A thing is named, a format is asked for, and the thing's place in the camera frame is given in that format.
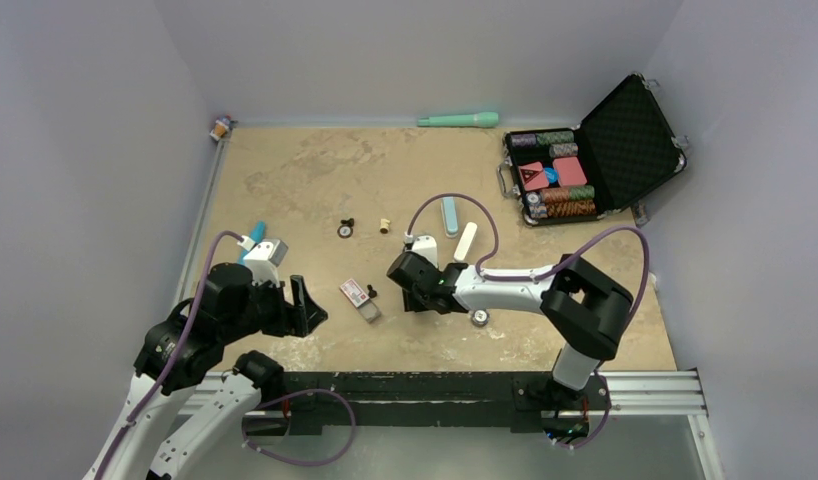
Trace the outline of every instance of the cable clip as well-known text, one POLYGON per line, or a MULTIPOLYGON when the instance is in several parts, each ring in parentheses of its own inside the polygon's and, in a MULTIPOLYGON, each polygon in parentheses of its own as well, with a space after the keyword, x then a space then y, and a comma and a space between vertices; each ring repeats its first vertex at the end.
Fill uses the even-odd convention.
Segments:
POLYGON ((235 244, 249 252, 250 250, 253 250, 254 246, 256 246, 256 241, 247 235, 242 235, 241 241, 235 242, 235 244))

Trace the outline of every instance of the marble-pattern surface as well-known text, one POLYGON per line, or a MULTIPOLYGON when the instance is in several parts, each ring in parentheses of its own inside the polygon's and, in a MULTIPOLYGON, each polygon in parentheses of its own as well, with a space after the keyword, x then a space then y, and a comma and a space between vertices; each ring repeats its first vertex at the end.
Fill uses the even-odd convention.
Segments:
MULTIPOLYGON (((494 215, 501 248, 488 267, 528 268, 555 263, 600 231, 631 224, 629 212, 599 222, 528 228, 517 203, 505 200, 495 173, 502 130, 416 128, 239 128, 230 138, 207 227, 205 249, 222 229, 247 233, 259 220, 268 236, 289 245, 280 275, 303 275, 330 318, 307 338, 250 336, 227 347, 217 370, 258 349, 287 370, 481 371, 548 370, 564 345, 541 316, 492 311, 485 328, 464 314, 405 313, 399 288, 385 272, 401 250, 402 233, 417 207, 442 192, 474 196, 494 215), (354 217, 353 236, 336 235, 354 217), (380 218, 392 232, 379 232, 380 218), (382 317, 368 324, 339 291, 349 278, 373 284, 382 317)), ((485 217, 459 201, 459 222, 479 226, 467 261, 492 247, 485 217)), ((438 204, 421 216, 417 232, 438 240, 447 263, 458 239, 447 239, 438 204)), ((215 262, 235 261, 239 249, 222 242, 215 262)), ((630 233, 615 234, 586 254, 635 292, 641 248, 630 233)), ((674 358, 651 287, 608 370, 673 370, 674 358)))

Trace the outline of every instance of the light blue object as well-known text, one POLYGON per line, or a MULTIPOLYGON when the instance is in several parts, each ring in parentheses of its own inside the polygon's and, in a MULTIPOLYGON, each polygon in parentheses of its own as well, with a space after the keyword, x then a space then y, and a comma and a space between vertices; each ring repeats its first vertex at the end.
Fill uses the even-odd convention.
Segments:
POLYGON ((495 112, 472 113, 469 115, 445 115, 418 119, 419 127, 496 127, 500 122, 495 112))
POLYGON ((559 183, 559 174, 556 170, 550 167, 544 167, 544 174, 547 176, 547 181, 550 183, 559 183))
POLYGON ((444 219, 444 234, 447 238, 456 238, 459 220, 456 218, 456 200, 453 197, 441 199, 441 216, 444 219))
MULTIPOLYGON (((256 222, 256 226, 253 227, 253 230, 250 232, 250 235, 248 236, 252 238, 253 241, 256 242, 256 244, 258 245, 262 243, 262 240, 265 239, 265 230, 266 230, 265 222, 256 222)), ((238 257, 238 263, 244 265, 244 256, 247 255, 248 253, 250 253, 249 250, 244 250, 242 248, 241 256, 238 257)))

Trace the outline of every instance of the green marker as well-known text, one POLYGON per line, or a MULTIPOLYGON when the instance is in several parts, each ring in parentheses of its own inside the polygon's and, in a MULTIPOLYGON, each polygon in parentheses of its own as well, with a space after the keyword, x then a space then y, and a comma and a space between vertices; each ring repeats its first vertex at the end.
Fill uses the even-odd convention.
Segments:
POLYGON ((445 115, 418 120, 419 127, 496 127, 500 119, 495 112, 482 112, 473 115, 445 115))

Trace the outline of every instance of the gray wall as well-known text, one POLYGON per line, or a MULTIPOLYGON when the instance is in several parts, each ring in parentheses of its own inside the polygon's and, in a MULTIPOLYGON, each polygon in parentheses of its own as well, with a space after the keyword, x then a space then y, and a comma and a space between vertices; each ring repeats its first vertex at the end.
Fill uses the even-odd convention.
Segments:
POLYGON ((731 478, 818 478, 818 1, 683 3, 646 72, 695 144, 647 233, 731 478))
POLYGON ((150 0, 0 1, 0 479, 99 451, 170 308, 210 123, 150 0))
POLYGON ((206 99, 241 120, 580 120, 641 70, 681 0, 156 0, 206 99))

